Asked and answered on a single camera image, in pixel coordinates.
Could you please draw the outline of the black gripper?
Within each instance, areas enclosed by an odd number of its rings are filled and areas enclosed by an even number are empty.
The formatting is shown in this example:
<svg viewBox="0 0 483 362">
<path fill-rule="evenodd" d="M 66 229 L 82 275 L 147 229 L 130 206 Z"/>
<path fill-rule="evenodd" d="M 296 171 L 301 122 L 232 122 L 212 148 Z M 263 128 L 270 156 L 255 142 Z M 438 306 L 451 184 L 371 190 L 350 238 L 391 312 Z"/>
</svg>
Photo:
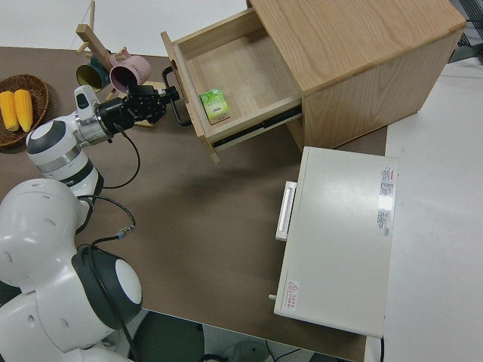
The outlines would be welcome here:
<svg viewBox="0 0 483 362">
<path fill-rule="evenodd" d="M 178 99 L 175 87 L 157 88 L 137 85 L 128 88 L 123 98 L 115 98 L 97 107 L 97 120 L 108 133 L 119 133 L 132 128 L 137 122 L 155 125 L 166 114 L 167 106 L 161 97 Z"/>
</svg>

